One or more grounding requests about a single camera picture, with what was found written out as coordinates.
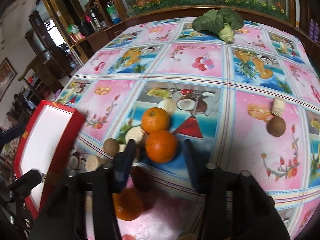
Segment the green cap plastic bottle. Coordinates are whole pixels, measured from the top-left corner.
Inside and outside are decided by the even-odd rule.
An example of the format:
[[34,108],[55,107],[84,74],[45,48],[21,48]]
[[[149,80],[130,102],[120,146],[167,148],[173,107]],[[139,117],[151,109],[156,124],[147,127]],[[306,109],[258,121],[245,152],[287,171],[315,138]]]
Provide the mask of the green cap plastic bottle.
[[118,24],[121,22],[121,18],[113,2],[108,1],[106,10],[114,24]]

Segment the dark wooden side cabinet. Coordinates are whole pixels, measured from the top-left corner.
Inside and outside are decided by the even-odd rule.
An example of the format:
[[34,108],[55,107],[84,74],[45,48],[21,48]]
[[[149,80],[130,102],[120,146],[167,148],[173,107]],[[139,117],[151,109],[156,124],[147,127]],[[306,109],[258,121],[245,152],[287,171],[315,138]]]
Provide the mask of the dark wooden side cabinet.
[[98,50],[103,48],[128,28],[125,22],[96,31],[92,35],[74,44],[72,48],[77,53],[82,64],[86,63]]

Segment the dark red date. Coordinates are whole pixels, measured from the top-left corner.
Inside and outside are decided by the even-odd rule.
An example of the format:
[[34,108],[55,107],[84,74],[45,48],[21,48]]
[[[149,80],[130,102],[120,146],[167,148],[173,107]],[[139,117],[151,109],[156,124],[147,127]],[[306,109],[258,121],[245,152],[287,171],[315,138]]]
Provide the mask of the dark red date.
[[153,179],[141,167],[133,166],[130,172],[135,188],[141,192],[149,192],[153,187]]

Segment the wooden chair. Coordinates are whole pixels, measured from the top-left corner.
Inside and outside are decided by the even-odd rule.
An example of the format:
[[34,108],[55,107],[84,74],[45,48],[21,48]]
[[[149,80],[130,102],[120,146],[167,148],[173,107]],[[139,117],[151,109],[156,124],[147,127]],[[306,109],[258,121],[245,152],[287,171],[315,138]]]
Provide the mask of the wooden chair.
[[27,65],[24,72],[18,78],[18,81],[24,81],[24,83],[28,86],[28,88],[36,95],[37,98],[40,100],[44,100],[46,97],[41,94],[36,87],[34,87],[25,77],[30,70],[32,70],[41,83],[46,87],[49,92],[56,93],[58,90],[63,89],[62,84],[56,78],[53,73],[50,71],[49,67],[47,66],[48,61],[43,61],[42,57],[45,53],[50,55],[50,59],[53,62],[53,65],[61,70],[61,72],[68,77],[71,77],[69,73],[65,71],[62,65],[56,60],[53,56],[52,52],[49,49],[42,51],[40,54],[35,56],[32,61]]

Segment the framed wall picture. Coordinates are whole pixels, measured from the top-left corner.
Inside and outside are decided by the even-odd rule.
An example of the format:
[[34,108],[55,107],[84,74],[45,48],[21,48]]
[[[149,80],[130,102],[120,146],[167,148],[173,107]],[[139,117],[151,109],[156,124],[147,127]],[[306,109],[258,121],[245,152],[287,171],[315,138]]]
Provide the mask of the framed wall picture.
[[0,101],[2,100],[4,94],[16,75],[16,70],[11,65],[9,60],[5,58],[0,66]]

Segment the black thermos flask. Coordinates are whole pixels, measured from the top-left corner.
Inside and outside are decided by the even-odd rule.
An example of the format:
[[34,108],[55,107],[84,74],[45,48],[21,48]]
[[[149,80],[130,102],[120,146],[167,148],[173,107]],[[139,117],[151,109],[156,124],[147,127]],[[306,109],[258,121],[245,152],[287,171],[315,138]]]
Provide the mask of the black thermos flask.
[[92,9],[89,10],[89,16],[91,18],[91,22],[93,23],[95,29],[99,30],[101,28],[101,25],[100,25],[99,19],[97,18],[95,12]]

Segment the colourful fruit print tablecloth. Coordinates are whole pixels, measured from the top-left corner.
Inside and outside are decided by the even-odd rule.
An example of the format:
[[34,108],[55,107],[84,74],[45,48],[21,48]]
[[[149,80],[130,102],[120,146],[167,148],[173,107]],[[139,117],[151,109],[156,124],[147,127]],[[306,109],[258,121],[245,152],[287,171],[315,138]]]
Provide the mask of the colourful fruit print tablecloth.
[[[86,115],[71,167],[83,170],[90,154],[111,159],[105,140],[126,144],[143,113],[159,107],[205,162],[251,172],[295,238],[319,206],[319,75],[284,31],[247,21],[227,44],[192,22],[130,27],[74,74],[56,98]],[[285,101],[281,137],[266,129],[275,97]]]

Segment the orange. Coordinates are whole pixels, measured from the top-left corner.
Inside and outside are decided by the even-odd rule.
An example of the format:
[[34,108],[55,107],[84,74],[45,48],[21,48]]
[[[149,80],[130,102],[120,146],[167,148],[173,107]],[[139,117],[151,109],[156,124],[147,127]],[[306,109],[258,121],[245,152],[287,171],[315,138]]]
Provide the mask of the orange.
[[164,129],[152,131],[145,141],[147,156],[158,164],[172,161],[176,155],[177,146],[177,138]]
[[168,113],[159,107],[152,107],[146,110],[141,118],[141,127],[150,133],[160,129],[169,129],[170,116]]
[[112,197],[118,219],[132,221],[143,213],[143,201],[135,188],[124,188],[121,193],[114,193]]

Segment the purple bottles on shelf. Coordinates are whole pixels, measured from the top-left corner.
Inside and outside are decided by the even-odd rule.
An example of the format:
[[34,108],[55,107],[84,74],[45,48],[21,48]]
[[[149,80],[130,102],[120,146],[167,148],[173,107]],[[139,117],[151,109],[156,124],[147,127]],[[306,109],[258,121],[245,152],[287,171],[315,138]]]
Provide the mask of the purple bottles on shelf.
[[318,42],[319,39],[319,25],[313,19],[309,22],[309,37],[314,41]]

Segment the brown kiwi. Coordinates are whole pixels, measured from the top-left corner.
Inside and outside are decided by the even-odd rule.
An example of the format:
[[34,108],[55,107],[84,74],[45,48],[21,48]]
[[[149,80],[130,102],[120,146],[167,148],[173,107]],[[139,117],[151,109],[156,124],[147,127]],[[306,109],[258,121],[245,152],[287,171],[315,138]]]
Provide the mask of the brown kiwi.
[[103,149],[107,155],[114,157],[119,152],[119,142],[116,139],[109,138],[105,140]]
[[282,117],[274,116],[266,126],[266,129],[269,134],[274,137],[281,137],[286,130],[286,124]]

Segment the beige cake block small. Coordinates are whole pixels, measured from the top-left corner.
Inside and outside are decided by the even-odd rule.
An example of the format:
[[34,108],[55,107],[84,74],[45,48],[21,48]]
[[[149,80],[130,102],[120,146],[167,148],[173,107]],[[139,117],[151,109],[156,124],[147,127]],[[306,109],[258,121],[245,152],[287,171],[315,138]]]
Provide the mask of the beige cake block small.
[[[126,148],[126,145],[125,144],[120,144],[119,145],[119,153],[120,152],[124,152],[125,151],[125,148]],[[136,156],[135,156],[135,158],[134,158],[134,163],[139,163],[140,162],[140,156],[141,156],[141,154],[140,154],[140,148],[139,147],[136,147]]]

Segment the green leafy vegetable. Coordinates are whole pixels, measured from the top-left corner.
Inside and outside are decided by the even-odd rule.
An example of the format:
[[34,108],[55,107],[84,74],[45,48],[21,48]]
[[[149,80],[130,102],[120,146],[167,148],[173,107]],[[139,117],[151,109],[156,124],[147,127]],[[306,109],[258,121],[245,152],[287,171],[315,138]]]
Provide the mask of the green leafy vegetable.
[[198,32],[216,34],[226,43],[232,43],[235,31],[244,26],[243,18],[230,8],[209,10],[192,22],[192,28]]

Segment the beige cake cylinder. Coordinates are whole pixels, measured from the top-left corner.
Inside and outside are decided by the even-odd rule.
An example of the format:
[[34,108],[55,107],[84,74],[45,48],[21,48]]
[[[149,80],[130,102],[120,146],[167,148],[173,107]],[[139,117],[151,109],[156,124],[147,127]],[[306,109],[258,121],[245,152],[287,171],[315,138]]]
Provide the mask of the beige cake cylinder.
[[85,169],[87,172],[95,171],[97,168],[99,168],[101,165],[106,163],[106,161],[96,155],[90,154],[85,163]]

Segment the red white shallow box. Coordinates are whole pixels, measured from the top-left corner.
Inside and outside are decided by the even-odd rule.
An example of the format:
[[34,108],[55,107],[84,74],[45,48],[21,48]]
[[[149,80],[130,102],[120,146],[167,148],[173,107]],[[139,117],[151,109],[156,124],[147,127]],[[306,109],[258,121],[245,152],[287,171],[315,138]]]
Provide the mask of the red white shallow box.
[[60,182],[84,122],[85,116],[78,110],[44,100],[31,115],[15,155],[14,172],[17,178],[30,170],[45,176],[25,199],[33,218],[38,217]]

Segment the beige round cake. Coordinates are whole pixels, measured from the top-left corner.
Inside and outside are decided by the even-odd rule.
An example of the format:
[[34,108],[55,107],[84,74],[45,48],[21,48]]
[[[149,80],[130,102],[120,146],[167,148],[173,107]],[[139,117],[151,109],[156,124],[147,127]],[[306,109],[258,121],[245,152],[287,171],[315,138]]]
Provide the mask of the beige round cake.
[[146,131],[140,126],[136,126],[128,130],[125,134],[125,142],[128,143],[130,140],[134,140],[136,145],[143,146],[147,137]]

